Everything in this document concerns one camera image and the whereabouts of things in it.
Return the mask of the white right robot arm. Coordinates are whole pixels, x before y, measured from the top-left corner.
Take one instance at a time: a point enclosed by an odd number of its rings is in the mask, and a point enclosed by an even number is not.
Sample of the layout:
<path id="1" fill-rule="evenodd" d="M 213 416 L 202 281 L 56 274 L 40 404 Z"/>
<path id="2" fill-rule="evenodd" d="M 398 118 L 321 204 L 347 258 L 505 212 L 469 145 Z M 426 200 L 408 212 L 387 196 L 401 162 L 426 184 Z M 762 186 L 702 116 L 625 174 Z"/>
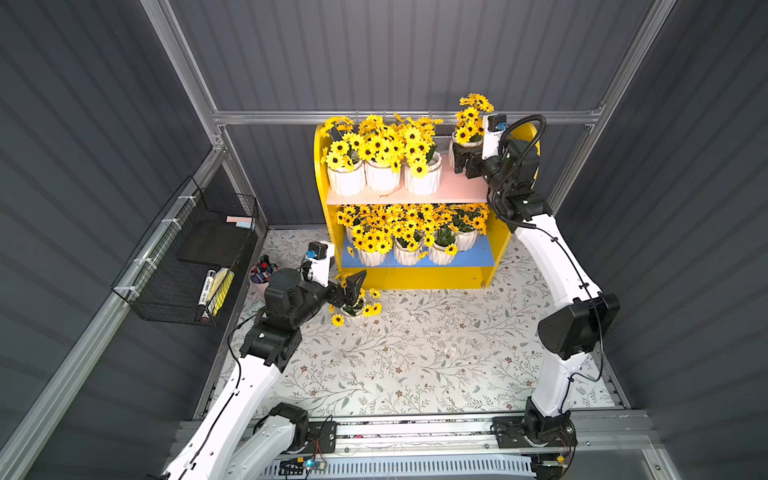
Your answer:
<path id="1" fill-rule="evenodd" d="M 589 354 L 620 308 L 618 298 L 592 284 L 562 238 L 547 201 L 533 189 L 539 157 L 533 142 L 507 139 L 497 150 L 452 146 L 452 166 L 488 185 L 487 204 L 528 249 L 550 289 L 555 312 L 540 320 L 537 335 L 546 354 L 519 425 L 495 422 L 499 440 L 522 436 L 536 447 L 575 443 L 567 404 Z"/>

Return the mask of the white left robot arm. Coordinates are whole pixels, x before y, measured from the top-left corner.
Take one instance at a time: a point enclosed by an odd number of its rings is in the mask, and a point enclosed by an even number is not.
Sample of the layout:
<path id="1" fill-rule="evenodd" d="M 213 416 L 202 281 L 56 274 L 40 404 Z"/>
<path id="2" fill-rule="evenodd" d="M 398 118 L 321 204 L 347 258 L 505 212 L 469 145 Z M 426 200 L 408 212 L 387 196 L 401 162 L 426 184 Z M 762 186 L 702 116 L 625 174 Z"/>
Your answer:
<path id="1" fill-rule="evenodd" d="M 355 305 L 366 271 L 345 284 L 321 282 L 305 269 L 272 274 L 265 305 L 254 316 L 240 349 L 230 353 L 236 365 L 224 391 L 192 438 L 165 468 L 165 479 L 256 479 L 282 453 L 299 452 L 307 443 L 308 414 L 281 403 L 242 438 L 260 404 L 302 341 L 301 328 L 323 306 Z"/>

